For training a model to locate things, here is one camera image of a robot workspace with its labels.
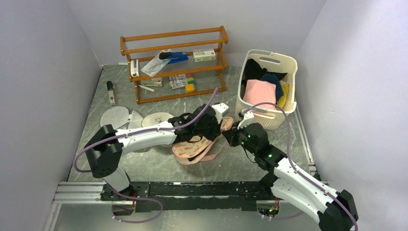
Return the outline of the floral mesh laundry bag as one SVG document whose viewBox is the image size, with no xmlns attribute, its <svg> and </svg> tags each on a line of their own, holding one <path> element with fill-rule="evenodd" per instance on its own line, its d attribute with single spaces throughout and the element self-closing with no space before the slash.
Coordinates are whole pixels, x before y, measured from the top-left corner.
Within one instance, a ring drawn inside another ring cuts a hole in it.
<svg viewBox="0 0 408 231">
<path fill-rule="evenodd" d="M 194 136 L 189 142 L 174 145 L 172 152 L 181 165 L 193 165 L 215 159 L 226 143 L 223 135 L 219 135 L 214 141 Z"/>
</svg>

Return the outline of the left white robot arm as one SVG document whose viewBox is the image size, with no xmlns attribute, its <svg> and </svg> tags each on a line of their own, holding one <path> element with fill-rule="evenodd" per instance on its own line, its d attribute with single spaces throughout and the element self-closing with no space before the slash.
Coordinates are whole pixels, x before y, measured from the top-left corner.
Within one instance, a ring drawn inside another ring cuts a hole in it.
<svg viewBox="0 0 408 231">
<path fill-rule="evenodd" d="M 228 106 L 205 104 L 193 113 L 184 113 L 154 126 L 136 129 L 114 129 L 102 126 L 85 145 L 92 176 L 104 179 L 121 200 L 129 199 L 133 186 L 124 170 L 119 168 L 121 156 L 156 145 L 171 145 L 192 141 L 194 137 L 214 141 L 221 134 L 223 115 Z"/>
</svg>

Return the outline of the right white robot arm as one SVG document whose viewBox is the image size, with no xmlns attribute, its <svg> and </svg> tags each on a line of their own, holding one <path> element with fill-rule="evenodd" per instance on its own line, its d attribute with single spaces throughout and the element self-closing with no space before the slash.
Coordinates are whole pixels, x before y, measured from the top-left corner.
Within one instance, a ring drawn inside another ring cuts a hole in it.
<svg viewBox="0 0 408 231">
<path fill-rule="evenodd" d="M 318 224 L 322 231 L 358 230 L 358 214 L 353 196 L 325 185 L 294 164 L 288 155 L 270 144 L 268 134 L 258 124 L 233 126 L 223 131 L 232 147 L 241 146 L 267 174 L 260 180 L 260 194 L 291 203 Z"/>
</svg>

